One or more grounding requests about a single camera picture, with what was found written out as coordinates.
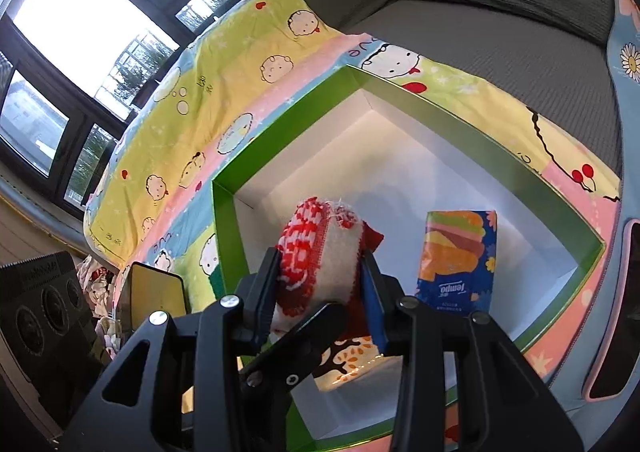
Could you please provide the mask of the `pile of clothes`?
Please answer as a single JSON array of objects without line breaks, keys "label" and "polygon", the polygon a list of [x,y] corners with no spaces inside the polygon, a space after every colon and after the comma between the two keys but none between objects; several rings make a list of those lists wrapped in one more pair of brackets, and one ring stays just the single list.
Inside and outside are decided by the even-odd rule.
[{"label": "pile of clothes", "polygon": [[93,256],[87,256],[76,267],[76,276],[82,294],[86,298],[93,319],[96,319],[96,334],[111,358],[122,348],[122,324],[113,311],[113,284],[115,275]]}]

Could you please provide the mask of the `grey sofa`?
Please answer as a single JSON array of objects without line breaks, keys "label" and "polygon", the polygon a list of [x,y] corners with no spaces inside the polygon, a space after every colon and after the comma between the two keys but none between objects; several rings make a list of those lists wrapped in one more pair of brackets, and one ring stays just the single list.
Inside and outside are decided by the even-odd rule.
[{"label": "grey sofa", "polygon": [[304,0],[344,33],[368,33],[483,77],[623,165],[606,63],[614,0]]}]

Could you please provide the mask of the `orange tree patterned item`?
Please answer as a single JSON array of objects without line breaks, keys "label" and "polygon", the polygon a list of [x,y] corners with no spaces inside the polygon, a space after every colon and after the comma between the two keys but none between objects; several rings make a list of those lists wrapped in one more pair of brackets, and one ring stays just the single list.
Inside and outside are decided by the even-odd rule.
[{"label": "orange tree patterned item", "polygon": [[322,354],[312,378],[321,392],[329,392],[397,360],[384,357],[371,336],[338,340]]}]

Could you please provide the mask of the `black framed window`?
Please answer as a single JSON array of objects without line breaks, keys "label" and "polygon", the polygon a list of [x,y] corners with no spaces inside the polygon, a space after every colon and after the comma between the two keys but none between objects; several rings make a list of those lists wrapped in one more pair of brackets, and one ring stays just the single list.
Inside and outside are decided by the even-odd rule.
[{"label": "black framed window", "polygon": [[79,216],[116,142],[240,0],[1,0],[1,159]]}]

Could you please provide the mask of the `colourful cartoon bed sheet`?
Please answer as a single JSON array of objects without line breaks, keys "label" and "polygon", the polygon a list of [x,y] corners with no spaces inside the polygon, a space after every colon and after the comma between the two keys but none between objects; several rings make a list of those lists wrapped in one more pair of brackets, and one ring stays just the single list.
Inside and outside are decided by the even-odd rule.
[{"label": "colourful cartoon bed sheet", "polygon": [[597,294],[615,286],[620,177],[578,132],[605,131],[590,79],[561,76],[570,35],[506,29],[534,94],[368,27],[344,34],[303,0],[242,0],[186,50],[116,144],[84,219],[92,249],[183,279],[205,309],[281,236],[326,242],[285,279],[283,332],[322,295],[364,228],[408,294],[461,273],[470,296],[567,411],[593,400],[595,351],[577,353]]}]

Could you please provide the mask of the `blue tissue packet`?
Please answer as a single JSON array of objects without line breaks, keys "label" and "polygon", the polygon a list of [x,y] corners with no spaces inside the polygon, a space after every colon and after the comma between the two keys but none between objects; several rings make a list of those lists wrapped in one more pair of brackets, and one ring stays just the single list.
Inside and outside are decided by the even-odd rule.
[{"label": "blue tissue packet", "polygon": [[497,265],[497,213],[434,210],[426,216],[416,297],[468,316],[490,308]]}]

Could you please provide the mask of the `black gold tin box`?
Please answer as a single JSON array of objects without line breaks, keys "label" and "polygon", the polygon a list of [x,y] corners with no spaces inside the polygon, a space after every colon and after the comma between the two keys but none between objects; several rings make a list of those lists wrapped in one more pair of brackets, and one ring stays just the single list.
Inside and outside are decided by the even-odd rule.
[{"label": "black gold tin box", "polygon": [[183,280],[176,274],[134,262],[120,292],[116,316],[128,334],[155,311],[165,311],[174,318],[189,313]]}]

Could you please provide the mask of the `red white knitted cloth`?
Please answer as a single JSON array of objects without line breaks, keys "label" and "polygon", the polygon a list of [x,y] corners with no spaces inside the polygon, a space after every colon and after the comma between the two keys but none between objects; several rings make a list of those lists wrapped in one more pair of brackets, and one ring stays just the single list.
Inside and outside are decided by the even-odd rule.
[{"label": "red white knitted cloth", "polygon": [[281,263],[271,331],[284,334],[318,306],[339,302],[347,310],[341,339],[366,336],[359,259],[383,240],[342,202],[316,196],[300,202],[277,242]]}]

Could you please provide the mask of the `green cardboard box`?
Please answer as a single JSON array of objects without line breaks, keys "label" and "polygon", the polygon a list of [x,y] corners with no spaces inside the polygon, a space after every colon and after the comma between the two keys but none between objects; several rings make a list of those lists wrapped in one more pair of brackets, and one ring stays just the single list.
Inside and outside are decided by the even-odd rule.
[{"label": "green cardboard box", "polygon": [[616,207],[536,170],[522,152],[385,80],[346,66],[254,124],[239,118],[213,181],[217,295],[255,272],[295,206],[340,200],[384,235],[381,270],[407,293],[432,210],[492,209],[497,271],[490,312],[521,350],[566,348],[574,300],[597,283],[605,242],[591,217]]}]

